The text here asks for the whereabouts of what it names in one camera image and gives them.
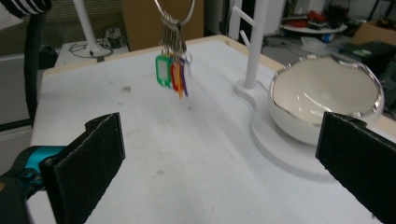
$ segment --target white stand base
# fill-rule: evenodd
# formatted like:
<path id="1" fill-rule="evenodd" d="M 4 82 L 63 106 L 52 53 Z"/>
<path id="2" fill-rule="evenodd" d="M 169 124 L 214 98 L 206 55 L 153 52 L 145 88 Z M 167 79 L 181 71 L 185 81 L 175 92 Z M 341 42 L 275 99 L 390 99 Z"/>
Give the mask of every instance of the white stand base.
<path id="1" fill-rule="evenodd" d="M 259 82 L 252 90 L 244 84 L 245 80 L 238 81 L 234 91 L 253 106 L 250 134 L 257 149 L 288 173 L 316 181 L 335 181 L 315 157 L 315 147 L 289 137 L 276 126 L 267 108 L 268 91 Z"/>

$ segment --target bowl rim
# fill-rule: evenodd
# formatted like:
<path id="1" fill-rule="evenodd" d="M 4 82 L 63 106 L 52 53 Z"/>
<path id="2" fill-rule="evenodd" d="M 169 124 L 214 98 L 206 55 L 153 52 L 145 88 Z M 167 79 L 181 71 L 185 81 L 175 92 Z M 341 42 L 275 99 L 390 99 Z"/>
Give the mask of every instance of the bowl rim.
<path id="1" fill-rule="evenodd" d="M 374 105 L 372 106 L 372 108 L 366 110 L 366 111 L 356 111 L 356 112 L 352 112 L 349 114 L 346 114 L 347 116 L 350 116 L 352 118 L 355 119 L 362 119 L 363 117 L 366 117 L 368 115 L 374 114 L 378 108 L 380 108 L 381 103 L 384 102 L 384 92 L 382 90 L 382 86 L 381 83 L 379 82 L 378 78 L 374 75 L 374 73 L 370 70 L 370 68 L 363 64 L 363 63 L 350 63 L 350 62 L 346 62 L 343 61 L 342 59 L 338 58 L 336 55 L 334 54 L 326 54 L 326 55 L 316 55 L 316 54 L 308 54 L 305 57 L 300 57 L 298 60 L 292 62 L 292 63 L 288 63 L 286 64 L 282 69 L 278 70 L 272 81 L 271 81 L 271 87 L 270 87 L 270 96 L 271 96 L 271 101 L 274 103 L 274 105 L 276 107 L 278 107 L 279 109 L 283 110 L 284 112 L 288 113 L 289 115 L 291 115 L 293 118 L 298 119 L 308 125 L 314 126 L 314 127 L 320 127 L 321 126 L 321 122 L 320 123 L 312 123 L 309 122 L 305 119 L 301 119 L 298 118 L 296 115 L 294 115 L 292 112 L 290 112 L 288 109 L 284 108 L 283 106 L 279 105 L 276 103 L 275 99 L 274 99 L 274 86 L 275 83 L 277 81 L 277 79 L 279 78 L 279 76 L 281 76 L 283 73 L 285 73 L 286 71 L 290 70 L 295 64 L 303 62 L 303 61 L 307 61 L 307 60 L 320 60 L 320 59 L 325 59 L 325 58 L 332 58 L 336 63 L 339 63 L 343 66 L 347 66 L 347 67 L 352 67 L 352 68 L 356 68 L 356 69 L 360 69 L 362 70 L 366 75 L 369 76 L 369 78 L 374 82 L 376 88 L 377 88 L 377 99 L 374 102 Z"/>

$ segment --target white table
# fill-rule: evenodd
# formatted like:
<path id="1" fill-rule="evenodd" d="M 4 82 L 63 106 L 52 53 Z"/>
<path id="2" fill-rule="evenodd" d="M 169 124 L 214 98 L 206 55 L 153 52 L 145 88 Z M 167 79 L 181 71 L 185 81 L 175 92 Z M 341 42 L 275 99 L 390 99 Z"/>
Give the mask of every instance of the white table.
<path id="1" fill-rule="evenodd" d="M 159 49 L 44 75 L 32 145 L 68 145 L 86 121 L 120 112 L 126 160 L 87 223 L 378 222 L 335 180 L 292 175 L 255 147 L 253 109 L 233 92 L 243 47 L 221 36 L 188 44 L 193 96 L 182 100 L 156 83 Z M 54 223 L 46 192 L 28 205 L 35 223 Z"/>

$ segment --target striped fabric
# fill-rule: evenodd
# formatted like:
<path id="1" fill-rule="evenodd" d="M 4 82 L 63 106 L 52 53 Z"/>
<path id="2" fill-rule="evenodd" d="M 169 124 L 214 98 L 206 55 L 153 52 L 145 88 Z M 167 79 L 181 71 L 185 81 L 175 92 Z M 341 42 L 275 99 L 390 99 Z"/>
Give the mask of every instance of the striped fabric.
<path id="1" fill-rule="evenodd" d="M 50 0 L 0 0 L 0 31 L 17 25 L 21 18 L 50 10 Z"/>

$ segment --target bunch of keys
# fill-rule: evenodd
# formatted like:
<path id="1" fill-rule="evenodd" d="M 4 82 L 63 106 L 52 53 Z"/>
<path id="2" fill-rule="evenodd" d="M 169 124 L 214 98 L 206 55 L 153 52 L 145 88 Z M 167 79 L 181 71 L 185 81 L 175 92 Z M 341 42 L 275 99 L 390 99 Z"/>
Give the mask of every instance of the bunch of keys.
<path id="1" fill-rule="evenodd" d="M 186 20 L 179 22 L 162 11 L 159 4 L 157 6 L 162 13 L 163 22 L 160 40 L 163 52 L 155 59 L 157 82 L 173 89 L 181 99 L 183 95 L 191 95 L 191 61 L 187 60 L 186 42 L 181 33 L 181 26 Z"/>

